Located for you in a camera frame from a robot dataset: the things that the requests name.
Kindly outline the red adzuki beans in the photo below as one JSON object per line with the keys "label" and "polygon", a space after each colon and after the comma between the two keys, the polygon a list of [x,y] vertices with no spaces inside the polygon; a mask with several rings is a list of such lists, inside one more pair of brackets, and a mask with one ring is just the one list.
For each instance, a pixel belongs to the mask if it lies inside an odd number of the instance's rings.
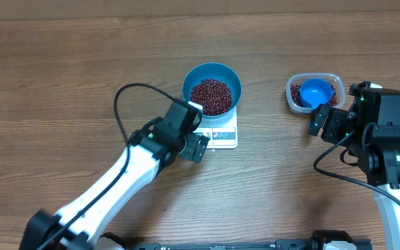
{"label": "red adzuki beans", "polygon": [[[304,107],[299,99],[299,89],[301,85],[296,84],[290,87],[293,102]],[[335,87],[330,84],[333,91],[328,104],[336,106],[338,104]],[[203,106],[203,114],[208,116],[222,115],[228,112],[233,106],[231,89],[225,82],[213,78],[203,79],[200,84],[195,85],[190,93],[192,102]]]}

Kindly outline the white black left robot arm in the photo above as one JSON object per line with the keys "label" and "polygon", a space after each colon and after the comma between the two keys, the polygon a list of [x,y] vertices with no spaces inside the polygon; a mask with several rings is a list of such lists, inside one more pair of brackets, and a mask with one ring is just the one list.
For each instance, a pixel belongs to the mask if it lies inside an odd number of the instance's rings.
{"label": "white black left robot arm", "polygon": [[39,210],[28,221],[21,249],[94,249],[131,197],[177,157],[200,162],[208,138],[196,133],[203,108],[173,100],[164,117],[132,133],[117,162],[87,191],[54,215]]}

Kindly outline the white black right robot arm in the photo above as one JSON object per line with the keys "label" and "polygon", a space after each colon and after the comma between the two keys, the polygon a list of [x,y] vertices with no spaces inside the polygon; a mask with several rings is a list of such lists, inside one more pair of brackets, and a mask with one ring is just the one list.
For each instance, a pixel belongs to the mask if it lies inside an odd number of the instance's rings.
{"label": "white black right robot arm", "polygon": [[369,188],[381,215],[386,247],[400,249],[400,91],[364,81],[351,85],[348,110],[320,104],[311,112],[309,134],[344,147],[357,159],[365,182],[315,167],[320,174]]}

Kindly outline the blue plastic measuring scoop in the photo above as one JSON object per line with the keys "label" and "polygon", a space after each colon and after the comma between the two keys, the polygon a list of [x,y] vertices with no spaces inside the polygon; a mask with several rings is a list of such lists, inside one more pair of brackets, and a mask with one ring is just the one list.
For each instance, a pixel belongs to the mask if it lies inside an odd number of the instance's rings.
{"label": "blue plastic measuring scoop", "polygon": [[320,79],[311,78],[299,88],[299,100],[306,108],[316,108],[320,104],[327,104],[334,94],[330,83]]}

